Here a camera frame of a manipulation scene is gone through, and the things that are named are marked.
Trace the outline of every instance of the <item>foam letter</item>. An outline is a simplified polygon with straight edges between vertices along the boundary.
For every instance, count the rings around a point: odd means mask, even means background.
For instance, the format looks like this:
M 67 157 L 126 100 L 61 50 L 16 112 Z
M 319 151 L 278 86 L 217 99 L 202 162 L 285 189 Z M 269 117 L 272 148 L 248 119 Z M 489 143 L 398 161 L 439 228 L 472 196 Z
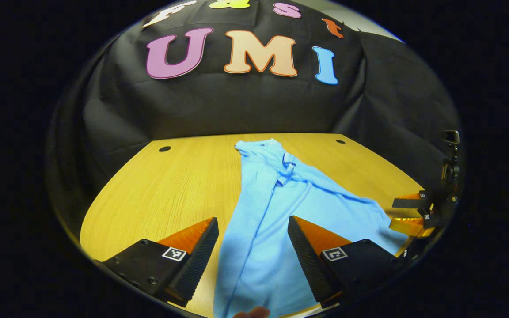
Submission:
M 325 21 L 325 23 L 327 23 L 327 29 L 329 30 L 329 32 L 331 32 L 334 36 L 338 37 L 338 38 L 343 38 L 343 35 L 339 33 L 339 31 L 337 30 L 341 30 L 341 27 L 340 26 L 337 26 L 337 24 L 335 24 L 335 22 L 329 20 L 329 19 L 321 19 L 322 21 Z
M 335 54 L 319 46 L 314 46 L 313 51 L 317 53 L 319 62 L 319 73 L 315 78 L 325 84 L 337 85 L 339 81 L 337 81 L 333 72 L 333 57 Z
M 277 2 L 274 4 L 274 8 L 272 9 L 274 12 L 280 15 L 289 16 L 291 18 L 301 18 L 301 13 L 296 6 L 292 6 L 291 4 L 283 4 L 281 2 Z
M 213 28 L 201 28 L 186 32 L 185 35 L 190 38 L 188 56 L 177 64 L 166 63 L 168 45 L 176 38 L 176 35 L 165 36 L 150 42 L 147 45 L 149 49 L 147 57 L 148 75 L 155 79 L 169 79 L 192 71 L 200 64 L 201 57 L 204 54 L 205 38 L 212 32 Z
M 220 8 L 248 8 L 251 5 L 249 4 L 249 0 L 217 0 L 209 5 L 210 8 L 220 9 Z
M 274 57 L 270 72 L 281 76 L 296 76 L 293 68 L 292 47 L 296 43 L 285 36 L 274 36 L 266 46 L 250 31 L 233 30 L 225 33 L 232 39 L 231 62 L 224 66 L 228 73 L 247 73 L 251 66 L 247 64 L 247 54 L 259 72 L 266 69 Z
M 150 22 L 142 26 L 143 28 L 148 27 L 150 24 L 154 24 L 156 22 L 161 22 L 162 20 L 166 20 L 168 18 L 168 14 L 175 14 L 184 8 L 184 6 L 190 6 L 191 4 L 195 4 L 197 1 L 186 2 L 185 4 L 178 4 L 178 6 L 173 6 L 172 8 L 168 8 L 166 10 L 160 11 L 158 16 L 154 17 Z

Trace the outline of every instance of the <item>letter u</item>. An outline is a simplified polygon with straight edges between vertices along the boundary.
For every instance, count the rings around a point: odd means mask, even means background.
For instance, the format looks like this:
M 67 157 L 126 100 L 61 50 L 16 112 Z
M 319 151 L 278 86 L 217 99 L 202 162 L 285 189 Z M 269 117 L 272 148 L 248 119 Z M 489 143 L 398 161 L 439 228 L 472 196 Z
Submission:
M 155 79 L 169 79 L 182 76 L 196 68 L 204 54 L 205 38 L 213 32 L 213 28 L 200 28 L 186 32 L 185 36 L 190 38 L 188 55 L 180 63 L 166 63 L 168 45 L 176 35 L 169 35 L 158 38 L 147 45 L 149 54 L 147 56 L 147 74 Z

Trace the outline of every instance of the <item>black cloth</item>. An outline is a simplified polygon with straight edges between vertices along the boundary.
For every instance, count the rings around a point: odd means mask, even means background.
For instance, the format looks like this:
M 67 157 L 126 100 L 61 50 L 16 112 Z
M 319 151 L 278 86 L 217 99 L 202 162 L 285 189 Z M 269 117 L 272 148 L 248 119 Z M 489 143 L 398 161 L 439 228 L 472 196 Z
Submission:
M 99 190 L 147 143 L 157 139 L 230 133 L 342 133 L 378 153 L 426 189 L 440 188 L 444 129 L 460 129 L 445 87 L 408 46 L 359 32 L 291 2 L 302 17 L 273 12 L 274 1 L 250 8 L 209 8 L 199 0 L 168 19 L 141 28 L 156 12 L 127 28 L 89 61 L 65 90 L 49 134 L 47 183 L 54 208 L 78 237 Z M 342 26 L 340 39 L 321 18 Z M 147 44 L 168 35 L 167 62 L 186 56 L 190 30 L 212 27 L 200 64 L 158 80 L 147 75 Z M 249 30 L 263 44 L 293 38 L 298 75 L 253 67 L 229 74 L 229 30 Z M 317 55 L 331 50 L 337 85 L 315 79 Z

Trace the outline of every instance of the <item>white wall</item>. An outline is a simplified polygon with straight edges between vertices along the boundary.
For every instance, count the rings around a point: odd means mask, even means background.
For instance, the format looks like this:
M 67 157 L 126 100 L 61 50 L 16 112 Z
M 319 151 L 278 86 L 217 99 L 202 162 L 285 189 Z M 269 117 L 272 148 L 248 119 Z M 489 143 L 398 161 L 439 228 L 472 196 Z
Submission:
M 391 34 L 388 30 L 382 28 L 376 22 L 360 14 L 359 12 L 347 8 L 341 4 L 336 4 L 329 0 L 292 0 L 298 2 L 304 6 L 309 6 L 319 12 L 327 14 L 332 18 L 345 23 L 346 26 L 353 30 L 361 30 L 362 32 L 369 32 L 372 34 L 380 34 L 388 38 L 393 38 L 400 42 L 403 42 L 397 38 L 394 34 Z

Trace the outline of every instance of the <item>table surface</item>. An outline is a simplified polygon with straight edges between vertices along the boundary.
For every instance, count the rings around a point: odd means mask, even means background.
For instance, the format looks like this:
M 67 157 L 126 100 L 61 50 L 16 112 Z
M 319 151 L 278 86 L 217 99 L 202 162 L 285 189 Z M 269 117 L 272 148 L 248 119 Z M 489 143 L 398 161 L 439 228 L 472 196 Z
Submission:
M 241 155 L 234 146 L 240 140 L 271 138 L 350 193 L 374 199 L 390 218 L 420 216 L 415 209 L 391 206 L 394 197 L 417 193 L 422 187 L 392 163 L 344 135 L 255 133 L 186 137 L 152 141 L 113 176 L 85 216 L 81 247 L 89 257 L 105 261 L 140 239 L 157 242 L 216 217 L 220 238 L 194 297 L 184 308 L 212 317 L 220 247 L 241 192 Z M 171 149 L 159 151 L 166 146 Z M 316 308 L 318 303 L 303 312 Z

